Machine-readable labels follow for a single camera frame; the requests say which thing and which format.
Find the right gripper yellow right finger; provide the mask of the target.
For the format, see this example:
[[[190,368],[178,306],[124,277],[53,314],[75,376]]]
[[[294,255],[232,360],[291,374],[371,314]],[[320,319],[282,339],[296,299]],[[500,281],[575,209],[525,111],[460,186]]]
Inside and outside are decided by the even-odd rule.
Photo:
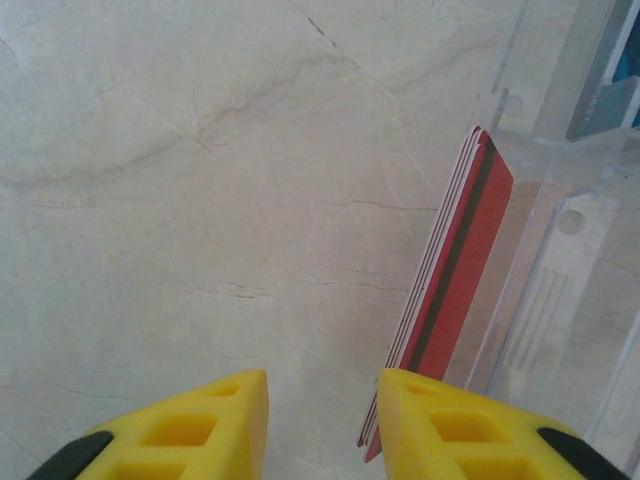
[[[623,479],[565,425],[403,369],[377,387],[389,479]]]

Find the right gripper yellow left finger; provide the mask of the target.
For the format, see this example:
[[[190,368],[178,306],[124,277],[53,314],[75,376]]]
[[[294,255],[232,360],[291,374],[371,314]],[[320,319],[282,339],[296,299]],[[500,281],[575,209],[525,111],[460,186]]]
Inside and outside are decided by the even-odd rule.
[[[269,420],[265,371],[246,370],[105,421],[33,479],[260,479]]]

